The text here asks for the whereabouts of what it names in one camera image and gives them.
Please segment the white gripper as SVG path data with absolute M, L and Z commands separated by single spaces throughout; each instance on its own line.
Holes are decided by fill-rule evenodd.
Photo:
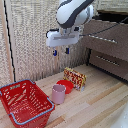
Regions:
M 46 45 L 56 47 L 63 45 L 76 44 L 79 40 L 79 27 L 68 29 L 51 29 L 46 33 Z M 70 49 L 66 48 L 65 53 L 69 54 Z M 57 50 L 53 49 L 53 56 L 57 56 Z

